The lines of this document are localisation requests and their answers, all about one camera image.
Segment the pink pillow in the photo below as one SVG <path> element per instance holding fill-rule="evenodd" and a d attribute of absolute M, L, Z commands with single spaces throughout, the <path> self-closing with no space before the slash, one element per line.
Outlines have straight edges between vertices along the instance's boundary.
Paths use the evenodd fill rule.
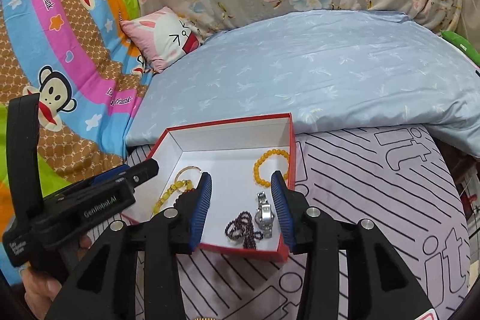
<path fill-rule="evenodd" d="M 168 7 L 120 21 L 120 26 L 158 73 L 200 46 L 195 34 Z"/>

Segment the jewelry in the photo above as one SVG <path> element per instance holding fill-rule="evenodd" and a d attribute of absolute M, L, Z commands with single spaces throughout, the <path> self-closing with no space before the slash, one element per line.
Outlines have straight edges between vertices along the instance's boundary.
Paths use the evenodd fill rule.
<path fill-rule="evenodd" d="M 238 217 L 230 221 L 225 228 L 225 235 L 230 240 L 239 240 L 243 238 L 243 248 L 248 250 L 256 250 L 257 245 L 255 240 L 262 240 L 263 233 L 260 231 L 254 232 L 254 225 L 251 223 L 251 214 L 243 211 Z"/>
<path fill-rule="evenodd" d="M 193 190 L 194 184 L 190 179 L 184 179 L 184 180 L 179 180 L 179 177 L 181 174 L 183 174 L 185 171 L 190 170 L 190 169 L 195 169 L 200 171 L 200 174 L 202 173 L 202 170 L 198 168 L 197 166 L 187 166 L 185 168 L 182 168 L 178 174 L 175 176 L 175 180 L 173 181 L 173 184 L 170 185 L 170 187 L 163 192 L 163 195 L 160 196 L 158 201 L 155 203 L 155 206 L 153 208 L 153 216 L 158 214 L 160 212 L 160 208 L 162 205 L 169 199 L 169 197 L 175 192 L 175 190 L 180 191 L 182 187 L 185 187 L 184 191 L 180 191 L 182 194 L 186 193 L 187 191 Z"/>
<path fill-rule="evenodd" d="M 285 156 L 287 160 L 289 159 L 289 153 L 285 150 L 269 150 L 265 152 L 262 157 L 258 159 L 257 162 L 253 165 L 253 177 L 255 178 L 255 182 L 257 182 L 261 186 L 270 187 L 270 182 L 260 178 L 260 173 L 258 169 L 260 168 L 262 163 L 267 160 L 269 156 L 272 155 L 281 155 Z M 283 175 L 284 180 L 287 180 L 289 178 L 289 169 L 286 169 L 286 171 L 287 172 L 285 172 Z"/>
<path fill-rule="evenodd" d="M 272 237 L 273 220 L 275 219 L 275 215 L 272 212 L 272 207 L 268 203 L 264 191 L 258 193 L 257 198 L 258 208 L 255 213 L 255 222 L 263 232 L 263 237 L 270 239 Z"/>

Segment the box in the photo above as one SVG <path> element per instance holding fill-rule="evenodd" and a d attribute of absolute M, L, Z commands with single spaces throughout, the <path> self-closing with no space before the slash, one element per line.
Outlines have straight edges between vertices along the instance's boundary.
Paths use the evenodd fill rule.
<path fill-rule="evenodd" d="M 212 197 L 205 221 L 200 247 L 222 254 L 284 262 L 288 248 L 281 237 L 278 218 L 273 224 L 270 239 L 256 241 L 256 250 L 246 250 L 242 241 L 234 242 L 225 235 L 227 224 L 243 212 L 254 218 L 257 193 L 264 191 L 276 216 L 272 193 L 269 188 L 255 182 L 253 168 L 257 160 L 268 150 L 277 148 L 289 153 L 289 162 L 283 156 L 272 155 L 260 166 L 260 177 L 270 181 L 275 170 L 283 174 L 289 170 L 287 186 L 295 186 L 296 145 L 291 114 L 262 115 L 236 118 L 202 124 L 172 127 L 164 131 L 150 155 L 158 162 L 158 175 L 138 186 L 136 202 L 123 214 L 134 223 L 152 217 L 158 198 L 184 167 L 196 166 L 212 177 Z M 186 170 L 180 179 L 191 179 L 196 186 L 201 173 Z M 163 204 L 162 210 L 172 207 L 179 191 Z M 254 230 L 259 228 L 253 222 Z"/>

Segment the hand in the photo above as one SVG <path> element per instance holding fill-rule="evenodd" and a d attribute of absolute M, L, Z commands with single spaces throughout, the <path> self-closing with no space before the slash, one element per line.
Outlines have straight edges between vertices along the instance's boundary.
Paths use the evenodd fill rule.
<path fill-rule="evenodd" d="M 92 246 L 92 241 L 85 235 L 80 238 L 79 244 L 78 259 L 80 260 Z M 32 313 L 43 320 L 62 285 L 45 272 L 36 271 L 31 267 L 21 271 L 20 275 L 25 287 L 25 302 Z"/>

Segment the watch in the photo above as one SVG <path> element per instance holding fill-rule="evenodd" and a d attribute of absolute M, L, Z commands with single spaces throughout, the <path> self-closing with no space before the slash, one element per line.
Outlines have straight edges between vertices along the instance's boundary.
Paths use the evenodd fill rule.
<path fill-rule="evenodd" d="M 263 237 L 265 239 L 270 239 L 272 237 L 272 227 L 275 215 L 272 212 L 272 207 L 268 203 L 267 196 L 265 195 L 264 191 L 258 193 L 257 198 L 258 208 L 257 212 L 255 213 L 255 222 L 261 229 Z"/>

